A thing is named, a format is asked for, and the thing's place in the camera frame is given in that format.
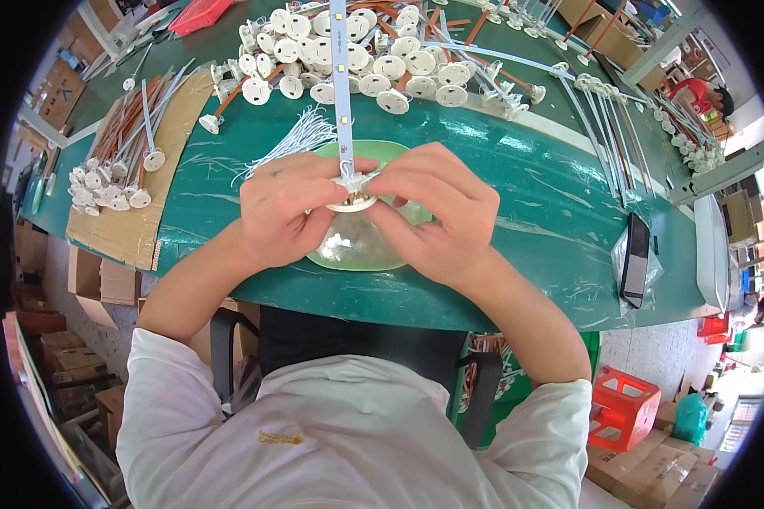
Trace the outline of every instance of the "green plastic bag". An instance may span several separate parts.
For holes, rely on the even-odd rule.
[[[679,440],[693,442],[698,447],[705,436],[706,423],[707,405],[699,394],[693,392],[676,404],[676,423],[672,435]]]

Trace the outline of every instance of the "light green plastic bowl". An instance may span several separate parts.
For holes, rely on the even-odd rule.
[[[387,165],[409,148],[395,142],[376,139],[354,140],[354,154],[376,159]],[[315,150],[322,157],[337,157],[337,143],[329,143]],[[392,196],[381,196],[391,203]],[[412,224],[430,221],[430,212],[420,203],[408,202],[399,212]],[[308,259],[326,269],[379,272],[398,269],[405,265],[396,249],[382,235],[363,212],[338,213],[326,232],[323,243]]]

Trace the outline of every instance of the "smartphone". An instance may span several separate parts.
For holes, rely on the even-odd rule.
[[[645,293],[650,237],[651,230],[640,216],[633,212],[628,214],[628,244],[620,282],[620,297],[636,310],[642,307],[642,296]]]

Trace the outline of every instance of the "person's left hand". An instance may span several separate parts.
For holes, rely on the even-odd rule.
[[[354,158],[358,173],[369,173],[377,165],[373,159]],[[245,256],[255,272],[286,266],[319,247],[336,216],[325,205],[347,196],[345,188],[331,180],[339,174],[338,158],[303,152],[257,168],[241,185]]]

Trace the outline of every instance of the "window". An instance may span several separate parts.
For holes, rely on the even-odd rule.
[[[719,450],[735,453],[744,443],[761,406],[761,396],[739,396]]]

